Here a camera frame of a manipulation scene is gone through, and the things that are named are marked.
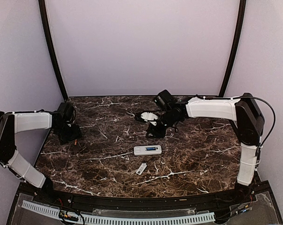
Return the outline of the white battery cover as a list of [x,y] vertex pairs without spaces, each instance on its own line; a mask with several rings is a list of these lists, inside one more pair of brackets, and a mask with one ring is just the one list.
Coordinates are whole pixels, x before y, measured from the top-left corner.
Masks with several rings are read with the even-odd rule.
[[147,167],[147,164],[142,163],[140,165],[140,167],[137,169],[136,174],[141,175],[144,172],[144,170],[146,169],[146,167]]

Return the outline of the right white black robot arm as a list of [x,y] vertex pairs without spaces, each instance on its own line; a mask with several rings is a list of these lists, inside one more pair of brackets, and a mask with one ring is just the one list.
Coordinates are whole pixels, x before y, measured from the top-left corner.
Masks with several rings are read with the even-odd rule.
[[250,93],[237,97],[192,95],[178,99],[168,90],[161,91],[153,100],[159,109],[141,113],[141,119],[149,123],[148,138],[163,138],[168,128],[176,128],[179,122],[189,118],[216,118],[231,123],[241,146],[237,176],[240,186],[231,192],[231,200],[243,202],[249,195],[246,186],[252,183],[260,163],[261,149],[269,138],[269,135],[263,136],[265,118],[257,101],[270,104]]

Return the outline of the white remote control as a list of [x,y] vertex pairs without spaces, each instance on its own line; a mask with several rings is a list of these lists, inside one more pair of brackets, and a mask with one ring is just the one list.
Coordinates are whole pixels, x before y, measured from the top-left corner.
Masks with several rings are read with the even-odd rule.
[[160,155],[161,153],[162,153],[161,145],[147,145],[147,146],[134,147],[135,156]]

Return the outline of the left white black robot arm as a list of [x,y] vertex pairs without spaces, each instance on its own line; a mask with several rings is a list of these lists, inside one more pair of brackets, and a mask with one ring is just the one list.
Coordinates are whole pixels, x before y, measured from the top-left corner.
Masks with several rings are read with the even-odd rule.
[[20,154],[15,144],[15,135],[51,129],[63,145],[82,137],[79,125],[74,122],[75,118],[76,111],[70,103],[61,103],[54,112],[0,111],[0,165],[8,168],[17,178],[39,188],[39,196],[47,204],[54,204],[58,200],[57,193],[53,191],[53,182]]

